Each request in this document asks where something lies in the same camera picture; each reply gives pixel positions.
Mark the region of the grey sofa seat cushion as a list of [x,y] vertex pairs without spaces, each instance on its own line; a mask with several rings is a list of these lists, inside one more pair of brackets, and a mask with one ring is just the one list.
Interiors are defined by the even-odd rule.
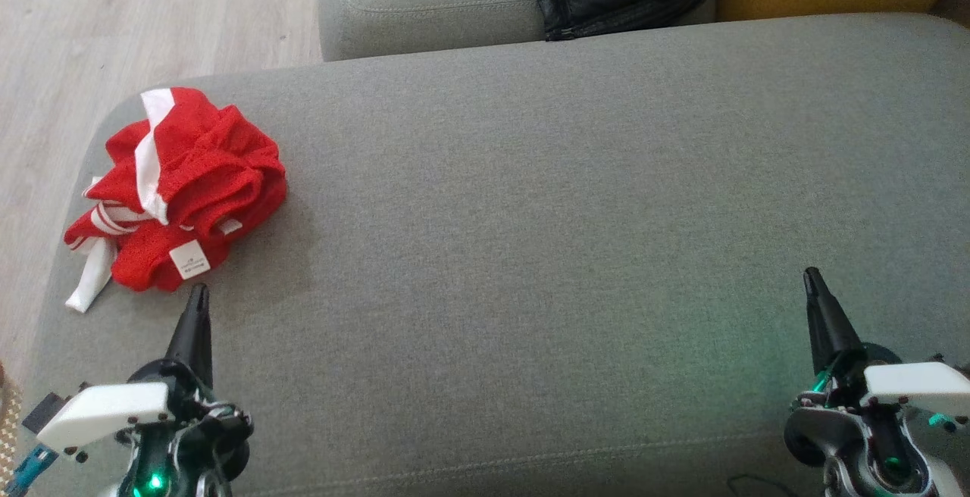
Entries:
[[537,0],[320,0],[326,61],[544,40]]

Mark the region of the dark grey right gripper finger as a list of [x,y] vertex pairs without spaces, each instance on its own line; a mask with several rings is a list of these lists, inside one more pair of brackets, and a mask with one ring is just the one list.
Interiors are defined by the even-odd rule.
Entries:
[[817,267],[804,270],[804,290],[815,373],[829,370],[847,358],[862,358],[862,340]]

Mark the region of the red and white garment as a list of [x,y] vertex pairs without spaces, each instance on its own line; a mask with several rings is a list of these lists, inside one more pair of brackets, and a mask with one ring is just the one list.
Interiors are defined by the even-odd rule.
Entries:
[[139,99],[145,118],[108,139],[112,168],[88,197],[207,238],[243,233],[284,203],[280,149],[239,108],[216,107],[190,87]]

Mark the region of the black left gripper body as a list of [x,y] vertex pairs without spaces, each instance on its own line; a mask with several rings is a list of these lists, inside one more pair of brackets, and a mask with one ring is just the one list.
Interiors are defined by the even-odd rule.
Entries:
[[211,361],[155,360],[128,382],[162,383],[166,411],[118,432],[132,455],[115,497],[233,497],[255,427],[241,408],[216,399]]

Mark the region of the black grey right gripper body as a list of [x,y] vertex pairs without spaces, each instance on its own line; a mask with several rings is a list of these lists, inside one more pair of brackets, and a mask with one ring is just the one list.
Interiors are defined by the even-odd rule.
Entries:
[[812,345],[811,352],[815,384],[791,404],[785,446],[821,469],[824,497],[934,497],[931,466],[903,408],[867,396],[864,370],[901,359],[876,344]]

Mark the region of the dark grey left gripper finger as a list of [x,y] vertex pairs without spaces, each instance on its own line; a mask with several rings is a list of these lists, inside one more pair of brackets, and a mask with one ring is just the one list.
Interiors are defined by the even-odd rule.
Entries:
[[209,289],[204,283],[192,286],[165,357],[187,366],[209,389],[214,386]]

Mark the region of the grey fabric ottoman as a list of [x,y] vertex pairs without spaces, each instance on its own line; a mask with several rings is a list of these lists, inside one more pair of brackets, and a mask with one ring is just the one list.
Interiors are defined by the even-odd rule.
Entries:
[[236,497],[820,497],[803,270],[970,364],[970,29],[846,14],[184,80],[287,169],[202,277]]

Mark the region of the woven laundry basket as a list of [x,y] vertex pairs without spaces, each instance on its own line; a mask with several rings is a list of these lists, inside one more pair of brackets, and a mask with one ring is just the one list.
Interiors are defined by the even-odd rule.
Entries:
[[20,387],[0,362],[0,497],[8,497],[5,487],[13,480],[17,466],[21,400]]

